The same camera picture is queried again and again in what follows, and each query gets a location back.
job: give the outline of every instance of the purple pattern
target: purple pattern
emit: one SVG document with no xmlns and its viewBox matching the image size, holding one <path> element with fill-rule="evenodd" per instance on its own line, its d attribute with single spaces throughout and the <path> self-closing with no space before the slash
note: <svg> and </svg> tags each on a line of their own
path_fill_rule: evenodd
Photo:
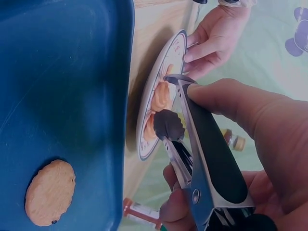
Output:
<svg viewBox="0 0 308 231">
<path fill-rule="evenodd" d="M 294 10 L 294 17 L 299 22 L 294 37 L 285 42 L 285 48 L 292 56 L 300 56 L 308 52 L 308 9 L 298 7 Z"/>
</svg>

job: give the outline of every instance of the left hand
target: left hand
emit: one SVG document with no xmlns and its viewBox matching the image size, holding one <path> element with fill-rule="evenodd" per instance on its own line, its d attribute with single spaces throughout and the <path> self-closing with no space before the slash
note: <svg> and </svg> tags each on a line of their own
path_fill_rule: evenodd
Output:
<svg viewBox="0 0 308 231">
<path fill-rule="evenodd" d="M 217 6 L 211 10 L 195 32 L 188 36 L 190 47 L 184 56 L 184 72 L 198 79 L 223 65 L 231 56 L 249 19 L 251 9 Z"/>
</svg>

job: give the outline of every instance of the cookie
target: cookie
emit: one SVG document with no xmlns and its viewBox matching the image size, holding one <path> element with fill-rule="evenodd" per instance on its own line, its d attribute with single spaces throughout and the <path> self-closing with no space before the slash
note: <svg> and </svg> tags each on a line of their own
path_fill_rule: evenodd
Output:
<svg viewBox="0 0 308 231">
<path fill-rule="evenodd" d="M 154 131 L 154 113 L 151 113 L 143 132 L 144 140 L 150 142 L 157 138 Z"/>
<path fill-rule="evenodd" d="M 164 109 L 170 110 L 170 106 L 172 106 L 172 101 L 170 99 L 169 84 L 167 81 L 159 82 L 151 101 L 151 110 L 154 112 L 160 112 Z"/>
<path fill-rule="evenodd" d="M 54 160 L 33 178 L 26 192 L 25 210 L 37 226 L 56 223 L 72 203 L 75 190 L 72 166 Z"/>
</svg>

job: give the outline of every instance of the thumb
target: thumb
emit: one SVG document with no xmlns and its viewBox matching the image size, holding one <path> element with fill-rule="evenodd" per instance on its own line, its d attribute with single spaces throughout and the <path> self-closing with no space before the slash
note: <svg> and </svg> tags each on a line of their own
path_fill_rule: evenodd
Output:
<svg viewBox="0 0 308 231">
<path fill-rule="evenodd" d="M 288 98 L 234 79 L 221 79 L 206 86 L 190 85 L 187 93 L 196 104 L 238 123 L 252 138 L 262 108 L 272 101 Z"/>
</svg>

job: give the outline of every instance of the round cookie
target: round cookie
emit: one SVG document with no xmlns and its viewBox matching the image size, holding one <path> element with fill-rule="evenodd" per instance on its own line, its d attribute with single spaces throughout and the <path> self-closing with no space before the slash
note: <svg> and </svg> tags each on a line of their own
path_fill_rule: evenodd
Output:
<svg viewBox="0 0 308 231">
<path fill-rule="evenodd" d="M 56 223 L 72 203 L 75 189 L 72 166 L 62 160 L 54 160 L 33 178 L 26 192 L 25 209 L 37 226 Z"/>
</svg>

